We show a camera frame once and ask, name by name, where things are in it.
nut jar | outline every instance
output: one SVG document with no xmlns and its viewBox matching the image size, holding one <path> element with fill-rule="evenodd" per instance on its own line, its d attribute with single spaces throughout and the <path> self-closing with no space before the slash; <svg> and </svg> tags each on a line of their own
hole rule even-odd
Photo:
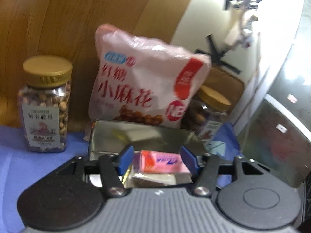
<svg viewBox="0 0 311 233">
<path fill-rule="evenodd" d="M 219 92 L 202 85 L 192 98 L 182 128 L 192 130 L 208 149 L 209 142 L 227 119 L 231 103 Z"/>
<path fill-rule="evenodd" d="M 72 64 L 40 55 L 23 63 L 26 86 L 18 91 L 18 108 L 27 146 L 33 152 L 63 152 L 67 146 Z"/>
</svg>

pink package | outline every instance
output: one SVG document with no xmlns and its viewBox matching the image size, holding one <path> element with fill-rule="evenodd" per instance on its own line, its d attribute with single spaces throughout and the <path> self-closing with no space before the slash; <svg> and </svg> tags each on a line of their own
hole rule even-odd
<svg viewBox="0 0 311 233">
<path fill-rule="evenodd" d="M 144 150 L 140 153 L 140 171 L 145 173 L 189 173 L 179 154 Z"/>
<path fill-rule="evenodd" d="M 159 39 L 99 26 L 99 71 L 89 103 L 91 120 L 118 120 L 178 128 L 191 97 L 204 83 L 210 57 Z"/>
</svg>

wood grain surface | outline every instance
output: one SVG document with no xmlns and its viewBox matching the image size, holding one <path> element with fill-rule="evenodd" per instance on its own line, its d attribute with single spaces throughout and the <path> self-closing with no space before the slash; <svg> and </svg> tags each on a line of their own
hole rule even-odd
<svg viewBox="0 0 311 233">
<path fill-rule="evenodd" d="M 94 33 L 104 23 L 169 43 L 190 0 L 0 0 L 0 125 L 19 127 L 22 64 L 50 54 L 73 62 L 69 131 L 83 131 L 98 72 Z"/>
</svg>

gray ribbed surface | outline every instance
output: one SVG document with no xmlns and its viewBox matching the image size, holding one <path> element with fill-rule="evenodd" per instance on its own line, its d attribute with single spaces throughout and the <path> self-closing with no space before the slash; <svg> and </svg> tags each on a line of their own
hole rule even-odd
<svg viewBox="0 0 311 233">
<path fill-rule="evenodd" d="M 24 233 L 40 231 L 27 228 Z M 259 233 L 224 219 L 206 198 L 185 188 L 133 189 L 123 198 L 108 200 L 91 222 L 67 233 Z M 294 233 L 286 228 L 277 233 Z"/>
</svg>

jar lid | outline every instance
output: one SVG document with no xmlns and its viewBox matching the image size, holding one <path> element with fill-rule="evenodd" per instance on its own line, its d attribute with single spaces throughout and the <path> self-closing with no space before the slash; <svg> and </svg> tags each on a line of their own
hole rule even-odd
<svg viewBox="0 0 311 233">
<path fill-rule="evenodd" d="M 37 88 L 53 88 L 65 84 L 71 78 L 73 66 L 65 58 L 38 55 L 23 63 L 27 85 Z"/>
<path fill-rule="evenodd" d="M 231 102 L 226 97 L 205 85 L 200 87 L 198 95 L 202 101 L 217 111 L 227 111 L 231 106 Z"/>
</svg>

